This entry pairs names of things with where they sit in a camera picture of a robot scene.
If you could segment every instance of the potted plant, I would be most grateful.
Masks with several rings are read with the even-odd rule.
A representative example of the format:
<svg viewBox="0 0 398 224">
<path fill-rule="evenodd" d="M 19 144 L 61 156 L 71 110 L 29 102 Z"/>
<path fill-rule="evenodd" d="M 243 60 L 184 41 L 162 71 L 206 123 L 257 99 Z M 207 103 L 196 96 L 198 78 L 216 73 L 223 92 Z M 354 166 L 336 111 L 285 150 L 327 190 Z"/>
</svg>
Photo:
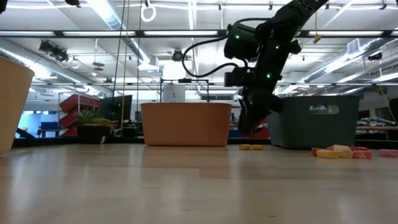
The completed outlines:
<svg viewBox="0 0 398 224">
<path fill-rule="evenodd" d="M 101 144 L 111 134 L 112 124 L 99 111 L 83 110 L 75 115 L 77 135 L 82 144 Z"/>
</svg>

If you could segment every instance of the gray bin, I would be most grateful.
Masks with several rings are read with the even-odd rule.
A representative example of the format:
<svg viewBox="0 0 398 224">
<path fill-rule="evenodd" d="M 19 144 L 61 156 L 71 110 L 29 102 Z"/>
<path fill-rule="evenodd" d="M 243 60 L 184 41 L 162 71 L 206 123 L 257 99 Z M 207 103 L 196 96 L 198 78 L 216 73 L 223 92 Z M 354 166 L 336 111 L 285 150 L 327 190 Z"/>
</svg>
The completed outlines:
<svg viewBox="0 0 398 224">
<path fill-rule="evenodd" d="M 291 149 L 325 148 L 334 144 L 354 146 L 359 97 L 303 96 L 283 101 L 283 112 L 268 116 L 273 145 Z M 314 110 L 322 105 L 332 110 Z"/>
</svg>

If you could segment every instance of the orange bin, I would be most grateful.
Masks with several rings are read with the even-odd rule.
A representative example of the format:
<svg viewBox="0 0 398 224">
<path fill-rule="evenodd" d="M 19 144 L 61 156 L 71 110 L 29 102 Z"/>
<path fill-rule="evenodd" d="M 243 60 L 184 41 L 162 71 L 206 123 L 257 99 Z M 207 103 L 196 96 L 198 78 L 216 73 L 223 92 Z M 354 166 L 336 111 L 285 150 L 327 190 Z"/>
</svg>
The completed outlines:
<svg viewBox="0 0 398 224">
<path fill-rule="evenodd" d="M 232 105 L 227 103 L 143 103 L 148 146 L 222 147 L 228 142 Z"/>
</svg>

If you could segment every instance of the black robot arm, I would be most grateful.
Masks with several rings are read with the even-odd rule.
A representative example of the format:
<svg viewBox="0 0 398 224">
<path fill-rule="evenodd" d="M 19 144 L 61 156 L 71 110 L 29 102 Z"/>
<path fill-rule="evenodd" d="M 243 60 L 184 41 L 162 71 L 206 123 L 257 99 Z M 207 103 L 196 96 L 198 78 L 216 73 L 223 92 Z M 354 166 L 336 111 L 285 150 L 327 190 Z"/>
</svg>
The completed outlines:
<svg viewBox="0 0 398 224">
<path fill-rule="evenodd" d="M 301 51 L 297 40 L 292 40 L 312 14 L 327 1 L 293 0 L 256 29 L 243 25 L 241 21 L 229 26 L 225 57 L 257 60 L 254 68 L 236 67 L 225 74 L 225 86 L 243 87 L 239 93 L 241 133 L 250 133 L 270 111 L 280 113 L 283 110 L 282 100 L 272 92 L 282 79 L 280 74 L 289 54 Z"/>
</svg>

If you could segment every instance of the wooden table surface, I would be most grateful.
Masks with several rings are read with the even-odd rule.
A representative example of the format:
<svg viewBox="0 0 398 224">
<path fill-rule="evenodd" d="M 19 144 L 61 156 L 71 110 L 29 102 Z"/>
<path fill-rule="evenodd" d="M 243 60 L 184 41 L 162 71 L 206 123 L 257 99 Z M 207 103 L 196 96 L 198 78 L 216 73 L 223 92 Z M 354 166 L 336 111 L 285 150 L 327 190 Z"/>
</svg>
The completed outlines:
<svg viewBox="0 0 398 224">
<path fill-rule="evenodd" d="M 0 157 L 0 223 L 396 223 L 398 160 L 309 151 L 54 146 Z"/>
</svg>

